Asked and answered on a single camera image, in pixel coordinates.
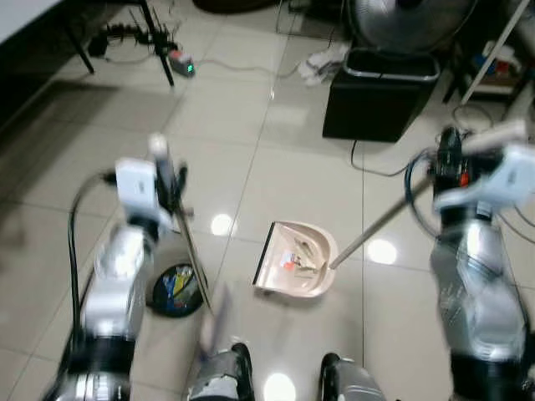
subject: tripod leg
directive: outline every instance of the tripod leg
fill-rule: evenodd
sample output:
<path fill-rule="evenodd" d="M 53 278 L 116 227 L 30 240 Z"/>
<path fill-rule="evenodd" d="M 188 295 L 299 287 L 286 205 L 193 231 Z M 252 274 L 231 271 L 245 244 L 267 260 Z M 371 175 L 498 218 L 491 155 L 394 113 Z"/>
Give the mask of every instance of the tripod leg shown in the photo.
<path fill-rule="evenodd" d="M 94 74 L 93 65 L 91 65 L 91 62 L 89 61 L 87 54 L 85 54 L 84 48 L 82 48 L 82 45 L 80 44 L 79 40 L 76 38 L 76 36 L 74 36 L 74 32 L 71 29 L 69 22 L 64 18 L 61 18 L 61 23 L 64 26 L 65 32 L 67 33 L 69 40 L 74 45 L 76 52 L 82 58 L 82 61 L 84 62 L 85 67 L 87 67 L 90 73 Z"/>
<path fill-rule="evenodd" d="M 171 70 L 169 69 L 169 64 L 166 60 L 166 55 L 164 54 L 163 48 L 161 47 L 161 42 L 159 40 L 158 35 L 156 35 L 156 28 L 154 25 L 154 22 L 152 21 L 152 16 L 150 15 L 149 6 L 147 5 L 146 0 L 140 1 L 141 10 L 143 11 L 143 15 L 145 15 L 145 20 L 147 22 L 147 27 L 149 27 L 149 32 L 152 38 L 154 39 L 154 47 L 156 50 L 156 54 L 160 57 L 161 65 L 164 68 L 164 72 L 166 73 L 167 80 L 169 81 L 170 86 L 174 86 L 175 82 L 173 81 L 173 76 L 171 74 Z"/>

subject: black box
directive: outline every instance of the black box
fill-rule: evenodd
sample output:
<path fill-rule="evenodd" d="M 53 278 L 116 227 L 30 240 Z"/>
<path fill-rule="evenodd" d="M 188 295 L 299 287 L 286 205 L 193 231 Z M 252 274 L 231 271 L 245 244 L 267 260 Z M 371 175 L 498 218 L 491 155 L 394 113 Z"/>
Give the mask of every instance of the black box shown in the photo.
<path fill-rule="evenodd" d="M 331 83 L 323 137 L 396 142 L 424 108 L 439 73 L 431 56 L 351 50 Z"/>

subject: beige dustpan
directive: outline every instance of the beige dustpan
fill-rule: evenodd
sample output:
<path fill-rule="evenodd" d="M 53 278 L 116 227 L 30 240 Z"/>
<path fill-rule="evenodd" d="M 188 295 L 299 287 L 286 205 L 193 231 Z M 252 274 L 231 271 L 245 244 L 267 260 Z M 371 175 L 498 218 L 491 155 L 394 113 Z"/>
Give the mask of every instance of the beige dustpan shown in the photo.
<path fill-rule="evenodd" d="M 429 187 L 427 178 L 412 190 L 416 198 Z M 317 297 L 334 281 L 340 264 L 359 249 L 388 221 L 405 209 L 403 196 L 374 224 L 339 253 L 338 246 L 326 230 L 296 221 L 275 221 L 267 235 L 253 286 L 281 292 L 291 297 Z"/>

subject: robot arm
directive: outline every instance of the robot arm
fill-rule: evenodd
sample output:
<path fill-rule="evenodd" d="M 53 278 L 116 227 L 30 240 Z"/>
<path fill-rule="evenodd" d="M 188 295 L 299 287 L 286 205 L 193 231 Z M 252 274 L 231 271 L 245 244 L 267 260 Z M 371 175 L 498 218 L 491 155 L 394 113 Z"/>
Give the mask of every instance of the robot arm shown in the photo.
<path fill-rule="evenodd" d="M 80 335 L 68 344 L 47 401 L 129 399 L 130 367 L 143 312 L 145 289 L 158 240 L 173 229 L 176 178 L 161 137 L 155 162 L 125 159 L 115 166 L 117 193 L 126 223 L 111 233 L 94 262 L 82 306 Z"/>
<path fill-rule="evenodd" d="M 460 144 L 458 138 L 444 143 Z M 455 157 L 435 167 L 435 182 L 446 185 L 435 186 L 442 231 L 431 253 L 431 270 L 454 390 L 461 399 L 531 399 L 529 319 L 507 274 L 502 233 L 492 224 L 493 212 L 525 202 L 535 191 L 535 149 L 514 143 L 526 138 L 525 124 L 501 124 L 463 142 L 462 151 L 457 146 L 451 153 Z M 447 155 L 448 149 L 441 151 Z M 479 158 L 488 153 L 500 157 L 482 167 Z M 440 165 L 448 160 L 455 162 Z"/>

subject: dustpan handle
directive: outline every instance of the dustpan handle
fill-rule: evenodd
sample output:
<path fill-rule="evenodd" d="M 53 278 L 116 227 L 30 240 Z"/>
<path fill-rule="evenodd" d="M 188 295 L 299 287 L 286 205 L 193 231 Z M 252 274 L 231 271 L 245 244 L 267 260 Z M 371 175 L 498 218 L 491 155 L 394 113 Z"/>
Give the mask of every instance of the dustpan handle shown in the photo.
<path fill-rule="evenodd" d="M 414 199 L 420 196 L 429 186 L 431 180 L 428 177 L 421 179 L 412 190 Z M 329 265 L 329 269 L 336 269 L 340 264 L 348 257 L 359 249 L 370 237 L 375 235 L 377 231 L 385 226 L 390 220 L 396 217 L 407 206 L 407 200 L 405 196 L 399 198 L 374 224 L 368 227 L 357 239 L 355 239 L 347 248 L 340 252 L 336 259 Z"/>

